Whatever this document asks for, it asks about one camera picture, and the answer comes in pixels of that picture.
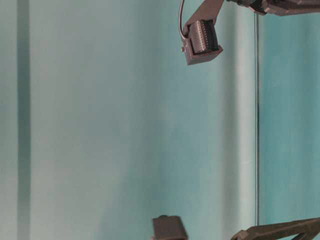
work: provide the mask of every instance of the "teal wall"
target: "teal wall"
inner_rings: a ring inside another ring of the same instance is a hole
[[[319,217],[320,14],[260,20],[260,222]]]
[[[182,216],[190,239],[254,224],[254,15],[226,2],[223,53],[187,67],[178,7],[30,0],[17,29],[17,4],[0,1],[1,239],[148,239],[162,214]]]

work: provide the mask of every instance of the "teal backdrop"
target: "teal backdrop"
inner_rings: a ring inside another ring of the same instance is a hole
[[[186,1],[186,20],[201,0]],[[255,223],[255,26],[187,67],[179,0],[0,0],[0,238],[190,239]]]
[[[260,17],[260,223],[320,216],[320,14]]]

